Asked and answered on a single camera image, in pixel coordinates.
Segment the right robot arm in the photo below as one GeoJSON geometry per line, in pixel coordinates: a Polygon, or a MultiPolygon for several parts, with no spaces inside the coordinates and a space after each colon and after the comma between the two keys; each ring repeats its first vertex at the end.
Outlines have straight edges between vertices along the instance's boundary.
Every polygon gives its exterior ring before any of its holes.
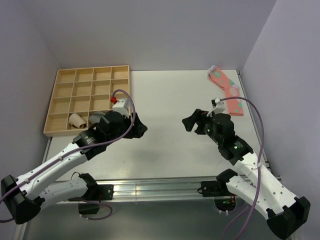
{"type": "Polygon", "coordinates": [[[196,134],[212,139],[222,157],[233,166],[216,178],[220,194],[241,197],[266,219],[269,229],[282,240],[307,221],[310,202],[292,193],[265,165],[258,164],[254,150],[236,135],[230,115],[196,109],[182,123],[186,131],[191,132],[196,126],[196,134]]]}

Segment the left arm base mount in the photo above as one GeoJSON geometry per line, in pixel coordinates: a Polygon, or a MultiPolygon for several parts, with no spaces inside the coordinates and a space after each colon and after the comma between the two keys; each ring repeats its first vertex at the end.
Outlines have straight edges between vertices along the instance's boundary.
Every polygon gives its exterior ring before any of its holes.
{"type": "Polygon", "coordinates": [[[100,221],[109,218],[113,213],[113,208],[105,201],[113,198],[113,185],[98,185],[96,189],[89,189],[86,196],[74,197],[69,199],[71,202],[78,202],[78,213],[86,221],[100,221]],[[100,210],[107,209],[108,213],[104,216],[96,216],[100,210]]]}

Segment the cream and brown sock pair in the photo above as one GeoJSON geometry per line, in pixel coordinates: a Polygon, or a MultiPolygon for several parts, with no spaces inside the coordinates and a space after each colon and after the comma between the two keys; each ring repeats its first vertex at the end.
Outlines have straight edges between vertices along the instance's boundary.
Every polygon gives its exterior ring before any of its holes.
{"type": "Polygon", "coordinates": [[[87,127],[86,121],[84,121],[84,119],[77,113],[72,113],[69,116],[68,123],[77,129],[84,129],[87,127]]]}

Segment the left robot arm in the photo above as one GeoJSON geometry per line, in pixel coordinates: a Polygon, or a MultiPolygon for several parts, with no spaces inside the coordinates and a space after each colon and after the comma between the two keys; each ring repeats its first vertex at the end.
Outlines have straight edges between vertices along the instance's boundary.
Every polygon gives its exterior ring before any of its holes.
{"type": "Polygon", "coordinates": [[[122,138],[139,139],[147,130],[137,113],[125,116],[109,111],[44,164],[18,177],[6,176],[0,183],[0,201],[11,218],[5,222],[24,224],[45,208],[67,200],[99,205],[100,187],[90,174],[81,173],[76,179],[62,183],[55,181],[103,153],[110,144],[122,138]]]}

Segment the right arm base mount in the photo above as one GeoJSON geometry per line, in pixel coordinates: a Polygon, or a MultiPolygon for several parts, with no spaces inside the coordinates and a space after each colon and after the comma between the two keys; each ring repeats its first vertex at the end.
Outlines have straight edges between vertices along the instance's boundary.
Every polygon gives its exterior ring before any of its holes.
{"type": "Polygon", "coordinates": [[[197,193],[204,198],[213,198],[214,205],[219,214],[226,214],[240,210],[246,203],[237,199],[236,195],[230,193],[227,187],[219,180],[202,181],[197,193]]]}

